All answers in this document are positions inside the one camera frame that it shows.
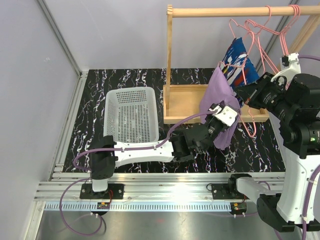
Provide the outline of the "purple trousers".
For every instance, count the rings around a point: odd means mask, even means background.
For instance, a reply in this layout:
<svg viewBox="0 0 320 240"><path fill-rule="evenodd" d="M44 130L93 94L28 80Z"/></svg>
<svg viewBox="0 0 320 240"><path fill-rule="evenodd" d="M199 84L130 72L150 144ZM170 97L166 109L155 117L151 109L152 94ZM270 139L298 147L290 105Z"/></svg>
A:
<svg viewBox="0 0 320 240"><path fill-rule="evenodd" d="M239 114L241 114L241 107L236 98L236 94L233 89L229 86L223 72L220 68L216 68L209 80L207 89L203 95L203 98L199 104L199 112L204 113L209 110L212 104L224 103L238 112L235 123L224 132L221 132L218 137L213 141L214 146L217 149L224 150L228 148L238 121L240 120Z"/></svg>

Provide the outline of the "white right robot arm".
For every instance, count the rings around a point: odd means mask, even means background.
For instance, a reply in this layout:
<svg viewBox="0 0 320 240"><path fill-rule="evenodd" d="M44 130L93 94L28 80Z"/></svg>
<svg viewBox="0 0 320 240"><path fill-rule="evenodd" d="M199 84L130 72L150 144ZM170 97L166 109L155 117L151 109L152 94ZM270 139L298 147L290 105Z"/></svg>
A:
<svg viewBox="0 0 320 240"><path fill-rule="evenodd" d="M292 78L265 73L235 92L254 109L266 109L279 121L285 176L282 191L269 190L247 173L230 176L227 193L246 196L260 219L278 232L317 232L314 199L320 174L320 79L298 73Z"/></svg>

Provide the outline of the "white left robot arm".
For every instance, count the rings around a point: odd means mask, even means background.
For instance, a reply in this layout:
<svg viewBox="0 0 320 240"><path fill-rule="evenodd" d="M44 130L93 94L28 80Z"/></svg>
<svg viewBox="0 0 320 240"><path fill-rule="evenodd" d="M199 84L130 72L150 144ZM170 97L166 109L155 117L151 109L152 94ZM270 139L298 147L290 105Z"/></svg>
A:
<svg viewBox="0 0 320 240"><path fill-rule="evenodd" d="M191 127L176 131L176 123L163 141L127 143L116 142L106 135L93 147L90 157L91 193L98 199L107 196L108 180L115 168L141 162L187 162L196 154L212 147L220 133L235 123L237 112L223 102L212 104L205 115L205 123L194 123Z"/></svg>

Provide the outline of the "blue patterned trousers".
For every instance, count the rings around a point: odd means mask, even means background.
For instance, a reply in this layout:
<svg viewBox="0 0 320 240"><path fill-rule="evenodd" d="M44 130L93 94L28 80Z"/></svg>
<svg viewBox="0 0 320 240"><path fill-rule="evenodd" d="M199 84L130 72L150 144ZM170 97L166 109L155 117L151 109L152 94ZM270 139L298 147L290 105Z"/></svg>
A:
<svg viewBox="0 0 320 240"><path fill-rule="evenodd" d="M219 68L233 90L237 87L253 84L259 79L241 37L233 39Z"/></svg>

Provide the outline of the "wooden clothes rack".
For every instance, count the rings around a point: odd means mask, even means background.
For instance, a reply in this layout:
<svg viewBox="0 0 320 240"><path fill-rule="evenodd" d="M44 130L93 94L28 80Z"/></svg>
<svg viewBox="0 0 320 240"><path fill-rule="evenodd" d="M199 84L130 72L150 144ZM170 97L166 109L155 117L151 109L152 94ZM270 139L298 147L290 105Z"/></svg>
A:
<svg viewBox="0 0 320 240"><path fill-rule="evenodd" d="M292 20L280 32L272 31L279 37L285 55L299 52L320 24L319 5L272 6L271 16L291 16ZM307 21L290 46L285 35L301 16ZM171 84L172 34L174 18L219 18L219 17L269 17L267 7L223 7L223 8L174 8L167 6L167 67L166 84L163 86L163 120L175 124L199 112L199 104L207 89L205 84Z"/></svg>

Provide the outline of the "white perforated plastic basket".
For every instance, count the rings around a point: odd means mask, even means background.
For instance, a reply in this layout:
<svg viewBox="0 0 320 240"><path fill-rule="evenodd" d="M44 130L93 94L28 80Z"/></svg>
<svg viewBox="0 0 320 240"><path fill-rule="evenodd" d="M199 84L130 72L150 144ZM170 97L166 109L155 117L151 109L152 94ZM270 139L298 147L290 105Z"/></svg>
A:
<svg viewBox="0 0 320 240"><path fill-rule="evenodd" d="M105 97L103 135L123 143L159 140L155 91L151 87L129 87L109 91Z"/></svg>

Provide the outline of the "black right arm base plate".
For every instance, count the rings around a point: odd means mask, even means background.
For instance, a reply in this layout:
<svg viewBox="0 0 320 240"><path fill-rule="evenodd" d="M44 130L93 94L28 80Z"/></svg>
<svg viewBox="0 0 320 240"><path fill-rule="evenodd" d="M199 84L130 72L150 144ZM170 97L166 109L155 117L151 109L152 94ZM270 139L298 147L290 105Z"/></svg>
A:
<svg viewBox="0 0 320 240"><path fill-rule="evenodd" d="M247 197L231 188L227 183L208 183L206 190L212 194L214 200L246 200Z"/></svg>

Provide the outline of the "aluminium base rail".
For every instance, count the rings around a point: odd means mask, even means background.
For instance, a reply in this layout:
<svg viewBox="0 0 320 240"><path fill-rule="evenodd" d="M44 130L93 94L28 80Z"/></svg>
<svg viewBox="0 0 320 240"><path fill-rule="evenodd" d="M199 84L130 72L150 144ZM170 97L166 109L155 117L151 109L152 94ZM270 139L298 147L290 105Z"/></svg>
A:
<svg viewBox="0 0 320 240"><path fill-rule="evenodd" d="M39 183L34 200L46 209L103 211L99 203L110 202L110 211L122 212L229 212L242 200L213 199L209 183L225 184L230 173L116 173L108 184L123 184L123 199L80 199L87 173L58 173Z"/></svg>

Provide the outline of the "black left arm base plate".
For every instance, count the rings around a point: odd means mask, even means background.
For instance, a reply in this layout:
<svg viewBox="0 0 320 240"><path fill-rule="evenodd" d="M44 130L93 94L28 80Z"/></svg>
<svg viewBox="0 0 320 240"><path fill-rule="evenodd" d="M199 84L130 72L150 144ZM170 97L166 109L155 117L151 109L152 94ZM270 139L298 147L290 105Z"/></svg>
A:
<svg viewBox="0 0 320 240"><path fill-rule="evenodd" d="M81 186L79 198L83 200L122 200L124 198L124 185L110 183L107 190L95 192L91 183L84 183Z"/></svg>

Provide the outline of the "aluminium corner frame post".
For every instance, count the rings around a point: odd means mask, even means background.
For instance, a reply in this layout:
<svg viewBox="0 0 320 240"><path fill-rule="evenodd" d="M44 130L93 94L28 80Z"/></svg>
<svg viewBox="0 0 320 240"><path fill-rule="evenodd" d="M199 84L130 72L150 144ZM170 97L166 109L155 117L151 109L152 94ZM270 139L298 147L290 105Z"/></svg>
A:
<svg viewBox="0 0 320 240"><path fill-rule="evenodd" d="M48 25L50 26L56 40L58 41L58 44L60 48L62 49L65 57L67 58L69 64L71 65L73 71L77 75L78 78L84 78L88 76L88 71L87 70L82 70L75 57L73 56L70 48L67 45L67 42L65 41L65 38L63 37L47 3L45 0L36 0L35 1L37 5L39 6L41 12L43 13Z"/></svg>

